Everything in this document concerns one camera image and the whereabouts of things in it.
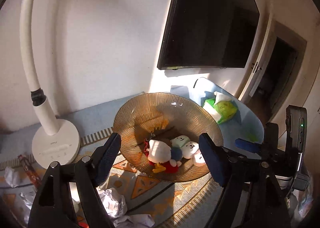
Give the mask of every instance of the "white wall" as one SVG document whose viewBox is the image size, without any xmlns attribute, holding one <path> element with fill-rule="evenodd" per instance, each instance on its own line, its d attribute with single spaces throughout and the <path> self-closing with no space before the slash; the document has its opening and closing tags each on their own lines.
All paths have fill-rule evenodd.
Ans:
<svg viewBox="0 0 320 228">
<path fill-rule="evenodd" d="M 311 0 L 256 0 L 262 18 L 271 1 L 280 23 L 307 41 L 313 39 L 318 11 Z M 0 10 L 0 128 L 8 130 L 38 121 L 20 59 L 20 2 L 7 0 Z M 170 0 L 35 0 L 36 68 L 54 111 L 65 114 L 141 91 L 192 86 L 201 76 L 235 94 L 250 59 L 245 69 L 156 68 L 169 4 Z"/>
</svg>

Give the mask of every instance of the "plush toy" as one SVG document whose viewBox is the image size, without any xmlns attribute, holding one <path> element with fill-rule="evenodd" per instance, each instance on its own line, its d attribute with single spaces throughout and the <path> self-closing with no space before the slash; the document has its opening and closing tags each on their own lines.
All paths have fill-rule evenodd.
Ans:
<svg viewBox="0 0 320 228">
<path fill-rule="evenodd" d="M 182 150 L 177 147 L 171 148 L 171 159 L 174 159 L 175 161 L 180 161 L 182 159 Z"/>
<path fill-rule="evenodd" d="M 192 161 L 193 161 L 193 164 L 197 167 L 201 167 L 205 165 L 205 161 L 200 150 L 197 150 L 197 152 L 192 155 Z"/>
<path fill-rule="evenodd" d="M 194 141 L 189 141 L 182 148 L 182 156 L 186 159 L 191 159 L 192 155 L 199 149 L 199 144 Z"/>
<path fill-rule="evenodd" d="M 189 137 L 185 135 L 180 135 L 179 137 L 176 137 L 171 140 L 172 147 L 181 148 L 183 145 L 185 145 L 187 142 L 189 142 Z"/>
<path fill-rule="evenodd" d="M 157 140 L 145 140 L 144 153 L 148 157 L 149 164 L 153 165 L 154 173 L 165 171 L 175 173 L 182 165 L 181 159 L 192 159 L 195 166 L 205 165 L 204 158 L 199 150 L 199 144 L 181 135 L 171 140 L 172 148 L 166 143 Z"/>
<path fill-rule="evenodd" d="M 148 160 L 153 163 L 165 163 L 171 159 L 171 148 L 162 141 L 150 140 Z"/>
</svg>

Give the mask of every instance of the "black tv screen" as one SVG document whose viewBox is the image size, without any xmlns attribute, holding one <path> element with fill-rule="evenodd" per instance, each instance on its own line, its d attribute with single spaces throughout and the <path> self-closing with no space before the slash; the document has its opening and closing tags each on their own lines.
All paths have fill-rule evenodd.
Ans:
<svg viewBox="0 0 320 228">
<path fill-rule="evenodd" d="M 255 0 L 171 0 L 157 67 L 244 68 L 258 20 Z"/>
</svg>

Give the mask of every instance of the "glass bowl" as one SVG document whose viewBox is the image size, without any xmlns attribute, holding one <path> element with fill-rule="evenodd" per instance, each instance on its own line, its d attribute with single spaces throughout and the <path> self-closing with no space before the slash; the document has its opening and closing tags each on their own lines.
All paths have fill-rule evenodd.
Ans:
<svg viewBox="0 0 320 228">
<path fill-rule="evenodd" d="M 153 173 L 143 153 L 145 139 L 160 140 L 171 146 L 171 139 L 186 135 L 198 142 L 202 133 L 208 133 L 217 146 L 223 145 L 221 131 L 211 115 L 195 102 L 169 93 L 149 93 L 127 101 L 116 114 L 114 132 L 121 135 L 121 153 L 136 169 L 148 176 L 169 181 L 187 182 L 200 178 L 209 170 L 197 167 L 192 159 L 181 160 L 176 173 Z"/>
</svg>

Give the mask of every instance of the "floor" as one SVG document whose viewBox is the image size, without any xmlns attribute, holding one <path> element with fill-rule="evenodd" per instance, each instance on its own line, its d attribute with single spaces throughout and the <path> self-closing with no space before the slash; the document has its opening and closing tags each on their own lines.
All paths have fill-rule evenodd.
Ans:
<svg viewBox="0 0 320 228">
<path fill-rule="evenodd" d="M 259 118 L 263 127 L 271 118 L 271 109 L 268 101 L 259 92 L 255 92 L 252 98 L 245 104 Z"/>
</svg>

